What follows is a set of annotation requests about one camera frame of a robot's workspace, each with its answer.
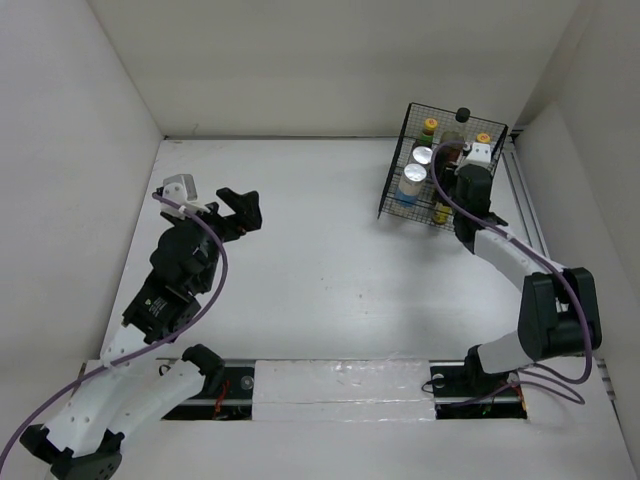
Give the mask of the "tall dark sauce bottle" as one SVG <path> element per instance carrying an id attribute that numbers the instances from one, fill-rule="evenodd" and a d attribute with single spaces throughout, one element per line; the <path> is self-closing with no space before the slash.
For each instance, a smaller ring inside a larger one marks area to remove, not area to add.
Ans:
<path id="1" fill-rule="evenodd" d="M 439 155 L 446 164 L 455 164 L 458 161 L 465 146 L 465 130 L 470 116 L 468 108 L 459 108 L 450 128 L 441 135 Z"/>

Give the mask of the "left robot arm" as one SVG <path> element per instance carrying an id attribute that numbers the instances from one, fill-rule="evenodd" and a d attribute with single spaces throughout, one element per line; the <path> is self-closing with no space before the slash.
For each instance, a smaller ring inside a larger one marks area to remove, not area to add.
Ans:
<path id="1" fill-rule="evenodd" d="M 224 360 L 202 344 L 188 347 L 151 386 L 143 384 L 161 348 L 199 321 L 221 294 L 229 270 L 224 246 L 262 226 L 259 195 L 217 191 L 219 205 L 199 205 L 174 181 L 153 197 L 171 226 L 150 256 L 151 271 L 125 309 L 99 367 L 55 394 L 64 408 L 43 424 L 28 418 L 21 445 L 48 465 L 54 479 L 110 479 L 124 447 L 183 401 L 225 392 Z"/>

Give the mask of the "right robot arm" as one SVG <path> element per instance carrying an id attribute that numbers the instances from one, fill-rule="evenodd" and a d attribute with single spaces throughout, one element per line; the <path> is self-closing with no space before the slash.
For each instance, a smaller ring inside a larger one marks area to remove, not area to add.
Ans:
<path id="1" fill-rule="evenodd" d="M 593 275 L 585 268 L 568 268 L 519 240 L 507 222 L 490 211 L 493 177 L 488 170 L 466 165 L 456 174 L 452 190 L 456 238 L 467 250 L 490 263 L 520 292 L 515 331 L 469 349 L 462 381 L 473 393 L 494 387 L 499 375 L 542 360 L 582 354 L 584 373 L 566 377 L 543 369 L 564 382 L 585 382 L 593 369 L 593 353 L 602 330 Z"/>

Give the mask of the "red chili sauce bottle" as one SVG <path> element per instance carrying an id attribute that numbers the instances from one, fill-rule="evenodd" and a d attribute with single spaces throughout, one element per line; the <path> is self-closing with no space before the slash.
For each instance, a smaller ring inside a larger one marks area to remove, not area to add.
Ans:
<path id="1" fill-rule="evenodd" d="M 421 133 L 416 139 L 416 145 L 431 148 L 437 127 L 438 121 L 435 118 L 426 118 Z"/>
<path id="2" fill-rule="evenodd" d="M 487 132 L 478 133 L 476 136 L 476 142 L 489 145 L 491 143 L 491 136 Z"/>

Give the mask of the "silver-lid shaker jar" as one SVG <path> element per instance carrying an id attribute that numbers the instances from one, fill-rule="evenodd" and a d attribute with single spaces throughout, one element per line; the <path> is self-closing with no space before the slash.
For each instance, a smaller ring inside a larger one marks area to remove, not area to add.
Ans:
<path id="1" fill-rule="evenodd" d="M 422 165 L 417 163 L 406 165 L 398 181 L 394 195 L 395 201 L 401 207 L 412 207 L 420 194 L 426 177 L 427 171 Z"/>
<path id="2" fill-rule="evenodd" d="M 426 170 L 430 168 L 433 158 L 433 150 L 425 146 L 417 146 L 412 149 L 409 164 L 418 164 L 424 167 Z"/>

